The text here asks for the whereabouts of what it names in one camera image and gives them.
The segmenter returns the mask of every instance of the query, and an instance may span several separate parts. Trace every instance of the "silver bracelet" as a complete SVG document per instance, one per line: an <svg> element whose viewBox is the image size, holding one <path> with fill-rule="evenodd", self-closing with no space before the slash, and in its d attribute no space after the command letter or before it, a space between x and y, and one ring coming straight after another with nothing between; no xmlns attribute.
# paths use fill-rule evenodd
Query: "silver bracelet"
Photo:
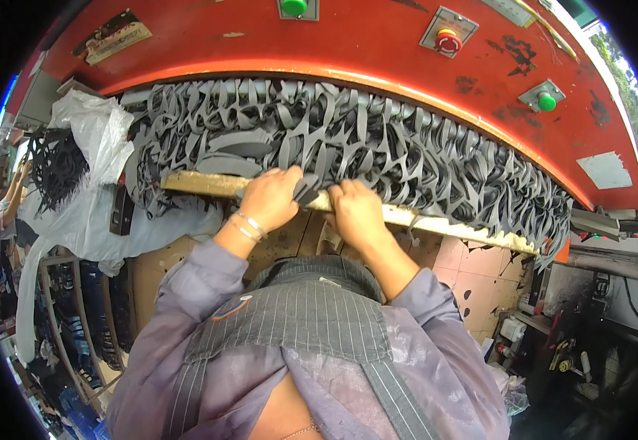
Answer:
<svg viewBox="0 0 638 440"><path fill-rule="evenodd" d="M262 238L264 239L267 238L267 233L260 227L260 225L258 224L258 222L255 221L255 219L253 219L252 217L246 216L239 210L236 211L236 215L242 218L243 220L245 220L246 222L248 222L248 224L250 224L255 230L257 230L260 233L260 235L262 235Z"/></svg>
<svg viewBox="0 0 638 440"><path fill-rule="evenodd" d="M253 237L253 234L251 234L251 233L249 233L248 231L246 231L243 227L238 226L238 225L236 224L236 222L233 222L233 221L230 221L230 220L229 220L229 222L230 222L231 224L233 224L233 225L234 225L234 227L235 227L237 230L241 231L241 232L243 233L243 235L245 235L245 236L246 236L246 237L248 237L249 239L253 240L253 242L260 243L260 239L257 239L257 238L255 238L255 237Z"/></svg>

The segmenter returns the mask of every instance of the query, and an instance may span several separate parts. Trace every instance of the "pipe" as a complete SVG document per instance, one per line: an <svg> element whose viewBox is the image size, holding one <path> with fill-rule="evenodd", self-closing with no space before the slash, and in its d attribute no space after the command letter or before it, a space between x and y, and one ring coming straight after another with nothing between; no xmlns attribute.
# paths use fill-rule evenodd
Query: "pipe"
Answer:
<svg viewBox="0 0 638 440"><path fill-rule="evenodd" d="M570 253L566 265L573 268L603 270L611 275L638 279L638 264L605 257Z"/></svg>

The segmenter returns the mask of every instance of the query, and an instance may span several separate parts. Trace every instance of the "pinstripe apron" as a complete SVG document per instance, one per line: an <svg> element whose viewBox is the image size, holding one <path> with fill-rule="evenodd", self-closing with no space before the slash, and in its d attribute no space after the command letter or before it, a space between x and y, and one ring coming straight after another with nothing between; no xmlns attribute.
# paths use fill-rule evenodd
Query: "pinstripe apron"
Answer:
<svg viewBox="0 0 638 440"><path fill-rule="evenodd" d="M196 426L209 360L227 348L261 345L360 364L400 439L437 440L395 371L379 298L372 274L339 256L275 263L195 330L174 384L163 438L177 439Z"/></svg>

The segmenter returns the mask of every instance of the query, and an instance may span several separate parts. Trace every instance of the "red machine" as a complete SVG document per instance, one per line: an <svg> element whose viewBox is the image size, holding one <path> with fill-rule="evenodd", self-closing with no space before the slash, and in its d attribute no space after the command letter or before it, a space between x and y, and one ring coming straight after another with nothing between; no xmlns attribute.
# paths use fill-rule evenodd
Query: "red machine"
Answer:
<svg viewBox="0 0 638 440"><path fill-rule="evenodd" d="M188 75L351 83L511 145L589 209L638 209L629 121L609 72L565 12L535 0L506 1L513 6L503 13L490 0L291 3L283 11L281 0L94 0L41 69L104 95ZM136 29L121 22L126 16Z"/></svg>

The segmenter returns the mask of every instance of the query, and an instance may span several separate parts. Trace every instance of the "person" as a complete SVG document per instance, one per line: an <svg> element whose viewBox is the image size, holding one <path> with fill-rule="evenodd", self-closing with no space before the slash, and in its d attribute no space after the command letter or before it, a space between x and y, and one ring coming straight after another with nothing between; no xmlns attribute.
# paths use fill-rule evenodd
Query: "person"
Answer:
<svg viewBox="0 0 638 440"><path fill-rule="evenodd" d="M256 243L297 214L301 177L254 179L214 239L165 275L107 410L112 438L508 438L453 292L401 249L360 181L329 189L327 221L372 273L289 258L244 289Z"/></svg>
<svg viewBox="0 0 638 440"><path fill-rule="evenodd" d="M18 164L6 195L0 200L1 240L8 240L16 236L15 216L18 214L18 207L25 199L23 186L31 167L31 161L24 160Z"/></svg>

